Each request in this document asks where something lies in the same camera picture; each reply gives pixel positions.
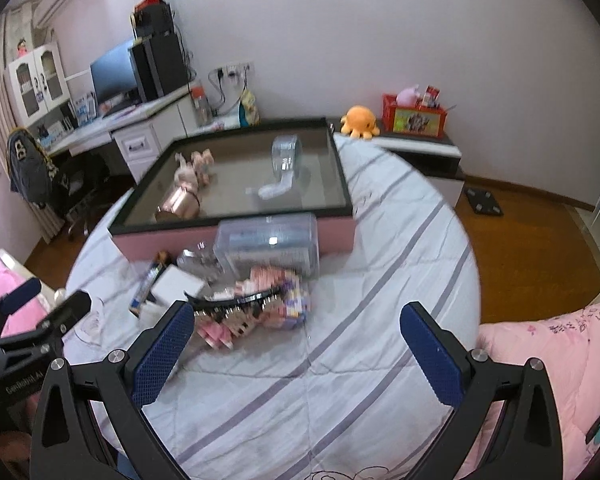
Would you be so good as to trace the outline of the pink block cat figure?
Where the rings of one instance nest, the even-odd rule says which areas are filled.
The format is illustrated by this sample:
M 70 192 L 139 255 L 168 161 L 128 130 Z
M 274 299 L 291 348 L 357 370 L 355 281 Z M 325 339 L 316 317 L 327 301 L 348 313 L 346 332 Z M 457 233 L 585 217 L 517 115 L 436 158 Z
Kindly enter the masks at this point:
M 195 315 L 198 336 L 212 349 L 234 348 L 234 341 L 249 335 L 258 325 L 257 319 L 240 309 L 229 310 L 215 321 L 210 314 Z

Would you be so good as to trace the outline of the white square box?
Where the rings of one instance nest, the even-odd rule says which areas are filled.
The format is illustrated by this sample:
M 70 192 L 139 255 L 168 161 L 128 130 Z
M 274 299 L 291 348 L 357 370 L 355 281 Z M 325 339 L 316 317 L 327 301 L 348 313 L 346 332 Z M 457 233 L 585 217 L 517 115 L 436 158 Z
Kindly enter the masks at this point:
M 206 286 L 207 282 L 201 278 L 177 266 L 168 266 L 152 285 L 150 294 L 155 304 L 170 307 L 175 301 L 196 297 Z

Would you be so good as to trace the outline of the blue gold long box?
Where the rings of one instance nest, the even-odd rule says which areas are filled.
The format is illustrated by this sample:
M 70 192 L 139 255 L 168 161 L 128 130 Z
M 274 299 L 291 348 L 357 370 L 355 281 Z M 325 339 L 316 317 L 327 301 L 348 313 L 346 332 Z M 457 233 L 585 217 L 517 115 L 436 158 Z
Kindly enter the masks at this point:
M 129 306 L 130 312 L 136 318 L 140 316 L 142 305 L 150 295 L 152 286 L 154 286 L 167 266 L 168 264 L 165 261 L 154 261 L 140 280 L 140 284 L 137 286 Z

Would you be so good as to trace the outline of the clear glass bottle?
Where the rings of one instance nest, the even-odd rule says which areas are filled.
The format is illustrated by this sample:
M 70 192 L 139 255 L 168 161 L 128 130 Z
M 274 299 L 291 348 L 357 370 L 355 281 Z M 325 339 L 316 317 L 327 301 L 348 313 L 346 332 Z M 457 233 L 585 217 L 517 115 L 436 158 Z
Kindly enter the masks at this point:
M 183 249 L 176 257 L 176 265 L 183 271 L 209 283 L 217 281 L 223 274 L 222 266 L 213 249 L 200 242 L 193 248 Z

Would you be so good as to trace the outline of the black hair clip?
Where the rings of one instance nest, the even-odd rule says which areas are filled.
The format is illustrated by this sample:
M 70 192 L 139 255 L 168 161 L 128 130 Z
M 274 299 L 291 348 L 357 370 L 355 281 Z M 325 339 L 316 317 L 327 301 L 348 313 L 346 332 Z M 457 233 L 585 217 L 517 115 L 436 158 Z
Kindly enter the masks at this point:
M 193 307 L 196 315 L 208 315 L 210 318 L 222 321 L 230 312 L 241 310 L 258 318 L 265 307 L 274 300 L 279 300 L 283 295 L 283 287 L 280 285 L 254 292 L 247 296 L 238 296 L 230 299 L 209 300 L 189 296 L 187 302 Z

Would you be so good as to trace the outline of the pastel block toy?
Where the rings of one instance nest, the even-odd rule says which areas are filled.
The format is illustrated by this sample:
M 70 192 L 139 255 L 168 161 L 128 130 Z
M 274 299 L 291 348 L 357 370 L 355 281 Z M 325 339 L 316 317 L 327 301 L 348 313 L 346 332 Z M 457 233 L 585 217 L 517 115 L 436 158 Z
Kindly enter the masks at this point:
M 261 301 L 258 323 L 272 330 L 293 330 L 306 322 L 311 307 L 308 285 L 293 270 L 277 266 L 255 266 L 249 278 L 235 284 L 237 296 L 262 292 L 268 298 Z

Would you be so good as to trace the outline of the rose gold metal canister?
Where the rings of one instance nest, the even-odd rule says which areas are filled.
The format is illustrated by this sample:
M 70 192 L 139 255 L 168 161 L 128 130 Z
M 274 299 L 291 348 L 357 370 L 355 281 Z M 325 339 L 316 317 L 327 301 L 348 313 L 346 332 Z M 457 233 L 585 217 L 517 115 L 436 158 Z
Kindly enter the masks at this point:
M 200 200 L 197 194 L 184 184 L 175 185 L 155 212 L 158 222 L 192 220 L 198 217 Z

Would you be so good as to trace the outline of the clear plastic card box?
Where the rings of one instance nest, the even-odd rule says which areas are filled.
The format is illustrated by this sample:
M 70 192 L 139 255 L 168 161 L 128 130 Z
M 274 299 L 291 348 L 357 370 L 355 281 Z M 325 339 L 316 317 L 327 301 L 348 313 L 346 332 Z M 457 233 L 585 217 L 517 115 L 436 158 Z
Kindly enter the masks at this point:
M 305 278 L 320 272 L 317 220 L 309 212 L 223 220 L 213 252 L 236 278 L 248 278 L 255 266 L 277 266 Z

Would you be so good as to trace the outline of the pink piglet figurine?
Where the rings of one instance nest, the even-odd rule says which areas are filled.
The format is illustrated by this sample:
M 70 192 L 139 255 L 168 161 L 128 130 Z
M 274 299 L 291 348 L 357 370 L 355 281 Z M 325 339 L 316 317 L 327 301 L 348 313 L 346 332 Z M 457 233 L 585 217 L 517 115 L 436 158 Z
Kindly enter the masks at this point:
M 178 169 L 174 172 L 174 183 L 185 186 L 189 191 L 197 193 L 210 183 L 210 169 L 214 158 L 210 150 L 194 151 L 189 158 L 182 153 L 174 155 Z

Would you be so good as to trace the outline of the white plastic holder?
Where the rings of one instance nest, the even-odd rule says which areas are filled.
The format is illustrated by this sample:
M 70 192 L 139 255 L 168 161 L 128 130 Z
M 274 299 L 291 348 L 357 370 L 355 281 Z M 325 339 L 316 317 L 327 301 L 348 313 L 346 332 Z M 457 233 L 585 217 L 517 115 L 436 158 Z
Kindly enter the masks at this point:
M 294 174 L 283 174 L 275 183 L 261 186 L 260 188 L 247 188 L 245 193 L 258 200 L 274 200 L 287 195 L 294 189 Z

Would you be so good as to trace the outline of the small clear acrylic box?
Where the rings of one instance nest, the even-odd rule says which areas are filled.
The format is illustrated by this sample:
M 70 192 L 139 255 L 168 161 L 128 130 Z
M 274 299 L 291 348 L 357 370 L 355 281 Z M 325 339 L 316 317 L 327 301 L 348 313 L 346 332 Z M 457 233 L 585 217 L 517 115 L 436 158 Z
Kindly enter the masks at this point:
M 271 148 L 272 168 L 280 183 L 292 185 L 299 171 L 301 154 L 298 136 L 276 136 Z

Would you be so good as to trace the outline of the white round figurine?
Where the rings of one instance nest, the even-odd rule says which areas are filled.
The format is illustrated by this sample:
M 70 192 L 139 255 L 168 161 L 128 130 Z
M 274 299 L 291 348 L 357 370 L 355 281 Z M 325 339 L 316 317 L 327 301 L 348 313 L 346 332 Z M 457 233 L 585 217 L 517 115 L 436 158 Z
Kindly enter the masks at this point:
M 160 306 L 160 304 L 154 304 L 151 301 L 144 302 L 140 306 L 140 314 L 138 315 L 140 328 L 142 330 L 153 328 L 165 313 L 166 307 Z

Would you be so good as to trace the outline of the striped white table cloth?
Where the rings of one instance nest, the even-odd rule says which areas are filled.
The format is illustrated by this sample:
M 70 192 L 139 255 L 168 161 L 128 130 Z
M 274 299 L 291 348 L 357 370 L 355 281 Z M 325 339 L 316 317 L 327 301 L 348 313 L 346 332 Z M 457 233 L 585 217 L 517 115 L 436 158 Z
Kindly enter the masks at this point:
M 258 328 L 228 351 L 193 338 L 146 416 L 194 479 L 396 479 L 441 429 L 399 327 L 417 301 L 466 347 L 480 284 L 462 222 L 404 160 L 338 138 L 355 241 L 326 257 L 306 324 Z

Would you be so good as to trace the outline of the dark jacket on chair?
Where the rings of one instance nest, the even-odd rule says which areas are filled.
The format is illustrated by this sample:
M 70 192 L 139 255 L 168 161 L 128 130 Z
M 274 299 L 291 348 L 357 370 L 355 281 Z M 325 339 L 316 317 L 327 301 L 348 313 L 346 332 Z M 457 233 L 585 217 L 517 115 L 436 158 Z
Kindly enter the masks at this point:
M 15 128 L 7 140 L 10 190 L 38 208 L 56 208 L 69 196 L 69 179 L 26 128 Z

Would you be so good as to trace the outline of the black office chair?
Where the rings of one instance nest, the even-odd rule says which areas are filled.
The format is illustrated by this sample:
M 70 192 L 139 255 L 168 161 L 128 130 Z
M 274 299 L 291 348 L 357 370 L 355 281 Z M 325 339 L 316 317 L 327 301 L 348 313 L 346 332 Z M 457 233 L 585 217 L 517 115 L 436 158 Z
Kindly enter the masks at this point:
M 114 174 L 102 154 L 85 152 L 53 158 L 58 175 L 53 180 L 50 206 L 68 223 L 68 239 L 87 236 L 101 211 L 107 211 L 123 194 L 125 176 Z

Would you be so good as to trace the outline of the pink bed quilt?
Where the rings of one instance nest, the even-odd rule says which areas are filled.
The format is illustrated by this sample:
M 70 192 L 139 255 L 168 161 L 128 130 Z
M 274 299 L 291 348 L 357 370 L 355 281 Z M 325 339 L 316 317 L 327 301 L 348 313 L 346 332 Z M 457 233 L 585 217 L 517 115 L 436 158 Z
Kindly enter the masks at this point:
M 600 302 L 548 320 L 483 324 L 477 347 L 496 362 L 543 361 L 562 432 L 564 477 L 577 478 L 600 450 Z

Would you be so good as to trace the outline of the black floor scale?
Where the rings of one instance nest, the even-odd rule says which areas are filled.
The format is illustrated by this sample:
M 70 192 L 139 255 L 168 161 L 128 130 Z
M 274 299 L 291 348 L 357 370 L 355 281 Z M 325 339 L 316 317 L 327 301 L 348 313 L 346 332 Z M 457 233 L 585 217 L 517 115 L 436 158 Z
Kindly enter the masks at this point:
M 501 217 L 504 212 L 494 195 L 483 188 L 464 188 L 464 194 L 469 206 L 475 214 Z

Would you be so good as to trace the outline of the white desk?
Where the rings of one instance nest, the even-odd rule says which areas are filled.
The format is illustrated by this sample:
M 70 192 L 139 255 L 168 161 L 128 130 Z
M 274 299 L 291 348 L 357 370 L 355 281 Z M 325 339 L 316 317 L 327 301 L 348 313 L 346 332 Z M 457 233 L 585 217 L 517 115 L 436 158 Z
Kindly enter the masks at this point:
M 74 129 L 47 150 L 55 157 L 76 156 L 114 142 L 126 168 L 138 182 L 172 141 L 197 128 L 190 85 L 136 107 L 119 110 Z

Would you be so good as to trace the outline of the black white low cabinet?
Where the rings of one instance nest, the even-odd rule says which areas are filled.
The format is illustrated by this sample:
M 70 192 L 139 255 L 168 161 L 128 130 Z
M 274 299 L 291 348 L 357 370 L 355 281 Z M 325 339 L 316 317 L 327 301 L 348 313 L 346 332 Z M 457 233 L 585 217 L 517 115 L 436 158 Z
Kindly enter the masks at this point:
M 446 133 L 430 138 L 381 129 L 368 143 L 403 159 L 426 177 L 452 208 L 456 207 L 465 184 L 460 168 L 462 152 Z

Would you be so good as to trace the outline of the white glass door cabinet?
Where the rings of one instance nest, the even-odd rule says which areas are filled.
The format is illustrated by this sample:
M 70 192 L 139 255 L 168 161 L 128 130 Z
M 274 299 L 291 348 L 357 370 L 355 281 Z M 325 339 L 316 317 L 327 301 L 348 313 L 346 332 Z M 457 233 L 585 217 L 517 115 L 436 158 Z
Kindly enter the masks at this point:
M 70 100 L 56 42 L 44 44 L 9 63 L 4 77 L 19 127 L 29 127 Z

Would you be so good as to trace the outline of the pink black storage box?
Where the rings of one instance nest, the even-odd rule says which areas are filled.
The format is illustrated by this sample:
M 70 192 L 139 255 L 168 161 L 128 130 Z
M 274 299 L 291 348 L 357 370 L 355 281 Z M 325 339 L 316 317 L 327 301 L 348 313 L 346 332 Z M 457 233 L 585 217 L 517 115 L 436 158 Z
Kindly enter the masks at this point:
M 283 136 L 298 139 L 294 183 L 281 196 L 262 198 L 260 188 L 282 180 L 272 148 Z M 224 220 L 308 212 L 317 221 L 323 254 L 350 252 L 356 222 L 340 155 L 344 140 L 325 118 L 279 119 L 174 140 L 140 178 L 108 231 L 128 260 L 149 260 L 162 250 L 176 254 L 198 242 L 210 242 Z M 178 156 L 204 151 L 214 162 L 209 183 L 198 188 L 196 216 L 161 217 L 158 210 L 175 188 Z

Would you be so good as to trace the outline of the black computer monitor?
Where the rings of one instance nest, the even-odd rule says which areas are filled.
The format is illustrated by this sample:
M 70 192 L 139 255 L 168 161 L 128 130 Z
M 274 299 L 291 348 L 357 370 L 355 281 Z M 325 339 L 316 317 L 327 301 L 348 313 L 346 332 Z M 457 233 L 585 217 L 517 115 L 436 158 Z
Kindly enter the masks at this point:
M 130 53 L 133 44 L 133 39 L 122 42 L 91 64 L 92 83 L 98 104 L 119 96 L 125 101 L 140 100 Z

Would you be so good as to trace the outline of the red toy crate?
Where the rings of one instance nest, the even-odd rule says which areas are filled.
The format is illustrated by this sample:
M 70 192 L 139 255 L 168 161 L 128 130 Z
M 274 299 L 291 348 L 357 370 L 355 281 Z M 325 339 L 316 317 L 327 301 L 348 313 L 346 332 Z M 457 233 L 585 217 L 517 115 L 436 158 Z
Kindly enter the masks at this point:
M 381 121 L 390 132 L 442 138 L 446 111 L 443 108 L 399 106 L 395 94 L 384 94 Z

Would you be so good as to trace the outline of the orange lid bottle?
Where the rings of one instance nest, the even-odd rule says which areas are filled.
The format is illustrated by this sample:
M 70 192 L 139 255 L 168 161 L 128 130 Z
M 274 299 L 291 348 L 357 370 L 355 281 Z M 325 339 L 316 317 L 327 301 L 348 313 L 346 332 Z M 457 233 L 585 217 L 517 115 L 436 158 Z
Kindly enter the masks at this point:
M 204 127 L 210 125 L 213 120 L 213 110 L 206 96 L 206 92 L 204 92 L 204 87 L 201 84 L 196 84 L 196 86 L 190 88 L 190 96 L 192 97 L 197 126 Z

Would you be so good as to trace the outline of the snack bag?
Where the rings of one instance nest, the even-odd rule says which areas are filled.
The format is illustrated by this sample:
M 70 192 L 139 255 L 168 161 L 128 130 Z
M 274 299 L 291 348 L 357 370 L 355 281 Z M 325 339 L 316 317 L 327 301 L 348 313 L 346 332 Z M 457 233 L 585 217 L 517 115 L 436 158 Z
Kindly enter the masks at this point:
M 257 125 L 260 122 L 256 96 L 248 88 L 242 90 L 239 97 L 239 122 L 242 128 Z

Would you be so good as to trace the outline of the orange octopus plush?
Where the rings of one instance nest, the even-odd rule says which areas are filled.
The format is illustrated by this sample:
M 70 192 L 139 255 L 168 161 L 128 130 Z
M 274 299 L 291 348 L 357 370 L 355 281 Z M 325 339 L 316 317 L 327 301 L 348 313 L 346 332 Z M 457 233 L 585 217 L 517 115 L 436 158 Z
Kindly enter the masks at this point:
M 365 106 L 352 106 L 340 119 L 340 133 L 352 139 L 373 139 L 379 134 L 376 116 Z

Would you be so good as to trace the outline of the black computer tower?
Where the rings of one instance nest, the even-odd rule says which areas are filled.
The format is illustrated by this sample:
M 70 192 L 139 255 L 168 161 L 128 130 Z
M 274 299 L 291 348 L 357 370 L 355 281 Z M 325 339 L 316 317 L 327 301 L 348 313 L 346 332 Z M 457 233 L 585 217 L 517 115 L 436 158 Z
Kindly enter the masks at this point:
M 167 96 L 188 83 L 187 68 L 175 34 L 135 41 L 129 48 L 129 54 L 143 102 Z

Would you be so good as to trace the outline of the pink plush toy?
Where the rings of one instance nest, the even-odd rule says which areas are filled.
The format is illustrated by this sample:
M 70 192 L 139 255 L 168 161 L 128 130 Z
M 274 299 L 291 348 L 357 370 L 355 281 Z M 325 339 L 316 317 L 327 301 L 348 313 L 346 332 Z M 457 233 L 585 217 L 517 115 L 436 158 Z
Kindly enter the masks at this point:
M 420 100 L 419 85 L 408 87 L 396 95 L 396 105 L 398 107 L 416 107 Z

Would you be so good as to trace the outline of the black speaker box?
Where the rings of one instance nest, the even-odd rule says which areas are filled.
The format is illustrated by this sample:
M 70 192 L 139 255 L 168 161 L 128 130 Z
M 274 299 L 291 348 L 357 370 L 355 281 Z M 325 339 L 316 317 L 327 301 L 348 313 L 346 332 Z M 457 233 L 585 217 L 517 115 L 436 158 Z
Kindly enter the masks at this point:
M 151 3 L 131 14 L 131 24 L 136 39 L 174 33 L 171 7 L 167 3 Z

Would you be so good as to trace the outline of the wall power outlet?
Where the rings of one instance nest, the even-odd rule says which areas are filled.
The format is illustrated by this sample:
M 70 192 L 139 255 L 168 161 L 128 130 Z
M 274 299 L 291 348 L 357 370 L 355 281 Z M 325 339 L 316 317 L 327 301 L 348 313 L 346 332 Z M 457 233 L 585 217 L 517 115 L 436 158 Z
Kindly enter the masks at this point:
M 245 78 L 253 70 L 253 62 L 240 62 L 221 65 L 216 68 L 225 78 Z

